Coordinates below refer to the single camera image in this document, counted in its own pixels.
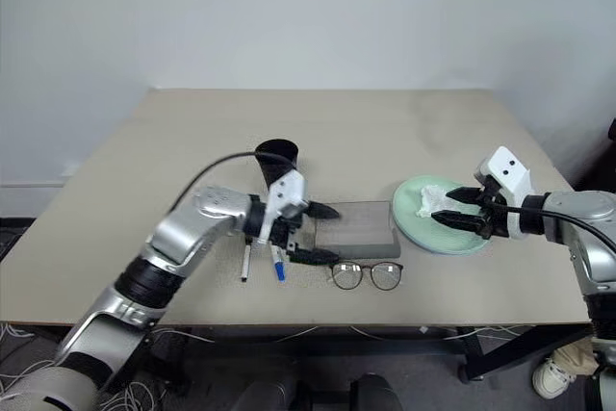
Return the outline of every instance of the table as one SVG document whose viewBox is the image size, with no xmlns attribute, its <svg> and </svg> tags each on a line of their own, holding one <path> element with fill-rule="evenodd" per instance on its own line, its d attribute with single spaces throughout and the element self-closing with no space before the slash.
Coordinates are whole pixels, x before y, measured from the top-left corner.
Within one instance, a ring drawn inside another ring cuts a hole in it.
<svg viewBox="0 0 616 411">
<path fill-rule="evenodd" d="M 569 189 L 536 141 L 487 90 L 153 90 L 82 165 L 0 271 L 0 319 L 73 323 L 135 257 L 175 195 L 214 159 L 286 138 L 310 198 L 389 200 L 405 179 L 475 185 L 503 144 L 538 192 Z M 205 183 L 265 192 L 254 160 Z M 240 282 L 244 238 L 220 240 L 171 302 L 172 324 L 455 325 L 587 323 L 565 247 L 494 239 L 475 255 L 430 254 L 402 235 L 402 283 L 341 291 L 327 270 L 270 260 Z"/>
</svg>

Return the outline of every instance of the marker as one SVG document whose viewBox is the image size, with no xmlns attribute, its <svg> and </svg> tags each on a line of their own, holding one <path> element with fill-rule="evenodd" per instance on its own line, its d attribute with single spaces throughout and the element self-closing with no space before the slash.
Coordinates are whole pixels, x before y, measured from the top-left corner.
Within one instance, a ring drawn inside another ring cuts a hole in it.
<svg viewBox="0 0 616 411">
<path fill-rule="evenodd" d="M 250 268 L 250 243 L 246 243 L 244 248 L 244 261 L 242 262 L 242 282 L 248 281 L 248 270 Z"/>
<path fill-rule="evenodd" d="M 271 247 L 271 260 L 273 261 L 273 268 L 276 270 L 276 276 L 278 281 L 285 280 L 285 267 L 282 261 L 282 250 L 277 245 Z"/>
</svg>

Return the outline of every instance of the white sneaker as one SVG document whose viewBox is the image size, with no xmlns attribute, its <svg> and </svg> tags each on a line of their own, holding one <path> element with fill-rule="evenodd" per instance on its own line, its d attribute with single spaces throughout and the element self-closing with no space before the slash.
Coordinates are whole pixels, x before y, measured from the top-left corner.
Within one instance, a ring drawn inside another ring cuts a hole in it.
<svg viewBox="0 0 616 411">
<path fill-rule="evenodd" d="M 575 380 L 574 375 L 562 371 L 548 358 L 532 374 L 532 387 L 542 398 L 552 399 L 565 392 Z"/>
</svg>

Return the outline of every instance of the blue marker cap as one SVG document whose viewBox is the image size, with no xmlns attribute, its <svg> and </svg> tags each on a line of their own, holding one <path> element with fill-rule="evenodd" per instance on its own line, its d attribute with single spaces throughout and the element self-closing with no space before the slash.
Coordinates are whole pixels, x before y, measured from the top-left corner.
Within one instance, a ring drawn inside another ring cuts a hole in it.
<svg viewBox="0 0 616 411">
<path fill-rule="evenodd" d="M 276 274 L 278 275 L 278 281 L 284 281 L 285 280 L 285 268 L 284 268 L 283 263 L 276 262 L 273 266 L 276 269 Z"/>
</svg>

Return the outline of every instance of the green plate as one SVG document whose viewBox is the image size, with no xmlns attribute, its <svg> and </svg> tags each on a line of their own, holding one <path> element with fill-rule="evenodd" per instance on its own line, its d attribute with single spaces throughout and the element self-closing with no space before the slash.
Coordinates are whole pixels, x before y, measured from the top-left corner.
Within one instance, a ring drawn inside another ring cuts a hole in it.
<svg viewBox="0 0 616 411">
<path fill-rule="evenodd" d="M 402 183 L 394 193 L 394 220 L 406 237 L 424 249 L 437 254 L 472 254 L 488 242 L 475 233 L 449 228 L 432 218 L 417 217 L 422 208 L 422 188 L 436 185 L 446 191 L 459 185 L 447 178 L 421 175 Z M 479 206 L 459 203 L 458 210 L 464 214 L 477 214 Z"/>
</svg>

